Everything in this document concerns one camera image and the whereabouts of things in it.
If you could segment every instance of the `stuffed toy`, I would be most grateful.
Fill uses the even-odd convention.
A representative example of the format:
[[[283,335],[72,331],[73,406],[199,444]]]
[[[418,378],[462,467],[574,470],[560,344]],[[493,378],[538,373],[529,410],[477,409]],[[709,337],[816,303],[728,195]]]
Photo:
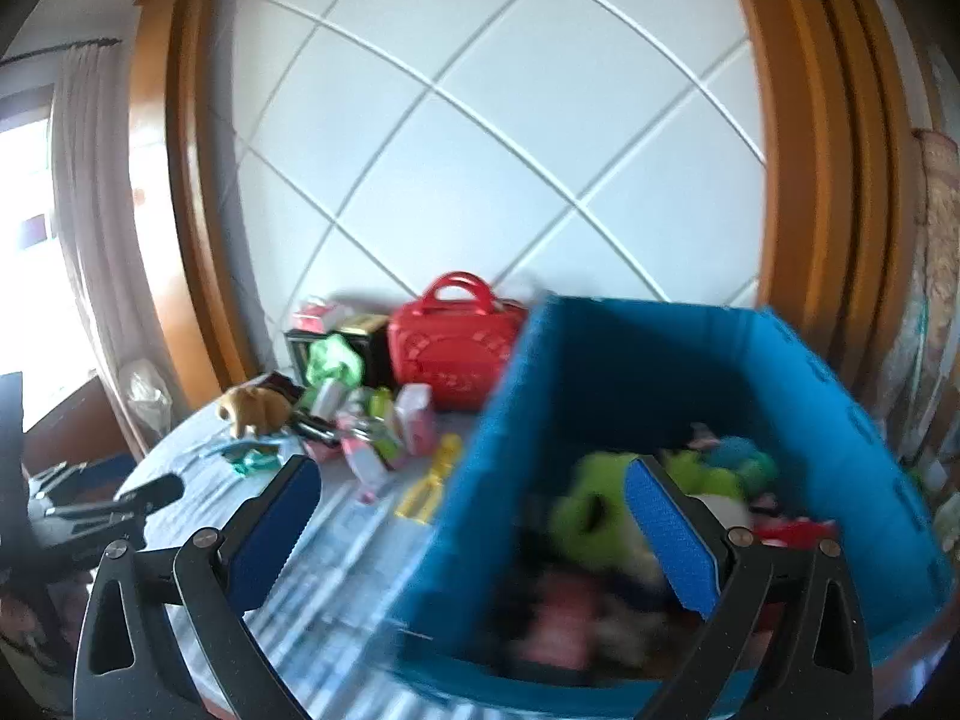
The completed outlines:
[[[778,475],[776,463],[769,455],[757,449],[755,443],[745,437],[723,436],[719,439],[713,435],[712,430],[707,425],[702,422],[695,422],[693,423],[693,439],[690,440],[688,447],[696,450],[697,453],[703,453],[701,460],[706,466],[736,474],[738,484],[748,500],[752,500],[763,493],[769,493],[774,482],[776,482],[776,476]],[[712,490],[707,494],[734,497],[721,490]]]
[[[650,589],[664,573],[623,497],[629,453],[593,452],[580,459],[573,483],[550,512],[548,529],[563,557],[589,571],[613,570]]]
[[[752,447],[744,453],[716,453],[728,440],[723,439],[716,450],[701,454],[693,449],[666,453],[664,466],[677,487],[687,495],[720,495],[737,501],[749,501],[773,488],[778,475],[776,464],[768,455]]]
[[[248,431],[267,436],[283,427],[293,405],[275,389],[262,386],[234,386],[217,401],[217,415],[230,422],[230,435],[241,439]]]
[[[682,452],[667,453],[664,466],[667,474],[680,488],[680,491],[692,498],[699,498],[724,528],[750,528],[752,519],[750,509],[747,508],[747,490],[763,487],[760,480],[761,471],[767,472],[765,466],[752,464],[750,468],[758,467],[755,476],[748,480],[738,471],[731,469],[714,469],[703,462],[700,452],[685,449]]]
[[[603,598],[594,627],[597,652],[604,658],[632,668],[642,668],[658,638],[667,631],[662,611],[637,611],[616,595]]]

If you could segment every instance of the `yellow toy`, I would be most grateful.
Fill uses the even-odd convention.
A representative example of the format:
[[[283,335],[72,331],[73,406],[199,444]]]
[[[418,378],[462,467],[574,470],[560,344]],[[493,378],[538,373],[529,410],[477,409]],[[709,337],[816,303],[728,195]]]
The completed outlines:
[[[440,436],[440,445],[433,453],[429,471],[403,496],[394,514],[421,525],[429,523],[443,498],[443,483],[456,469],[463,451],[464,442],[456,433]]]

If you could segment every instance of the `blue gripper pad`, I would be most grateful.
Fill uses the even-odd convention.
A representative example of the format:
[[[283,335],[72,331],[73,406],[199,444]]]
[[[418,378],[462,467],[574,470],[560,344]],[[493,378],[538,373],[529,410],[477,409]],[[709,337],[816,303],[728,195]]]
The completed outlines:
[[[640,461],[627,467],[624,498],[683,608],[709,617],[720,600],[716,560],[670,494]]]
[[[320,469],[314,461],[304,458],[229,562],[227,600],[237,614],[263,605],[319,502]],[[257,503],[257,498],[251,498],[241,504],[241,509]]]

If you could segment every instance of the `curtain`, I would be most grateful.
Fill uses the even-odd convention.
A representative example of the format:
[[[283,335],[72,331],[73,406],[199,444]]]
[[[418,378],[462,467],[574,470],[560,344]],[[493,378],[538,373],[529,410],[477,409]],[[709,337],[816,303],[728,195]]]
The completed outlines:
[[[172,366],[150,299],[128,173],[127,68],[122,46],[66,52],[54,85],[54,222],[67,276],[113,411],[131,450],[157,438],[126,396],[126,370],[152,364],[166,388]],[[181,402],[174,394],[174,404]]]

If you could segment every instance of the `screw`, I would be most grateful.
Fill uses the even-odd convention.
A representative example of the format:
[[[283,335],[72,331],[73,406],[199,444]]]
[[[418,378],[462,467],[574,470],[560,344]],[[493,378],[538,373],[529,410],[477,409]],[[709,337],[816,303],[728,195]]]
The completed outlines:
[[[840,549],[840,545],[832,538],[825,538],[820,542],[820,551],[827,557],[840,557],[840,553],[843,550]]]
[[[220,532],[216,528],[200,528],[200,530],[193,535],[193,545],[203,549],[216,543],[219,537]]]
[[[747,528],[730,528],[727,531],[727,538],[736,547],[749,547],[754,543],[754,534]]]
[[[123,541],[122,538],[118,538],[117,541],[111,541],[107,545],[107,549],[104,549],[104,555],[109,557],[111,560],[116,560],[117,557],[123,557],[127,553],[127,543]]]

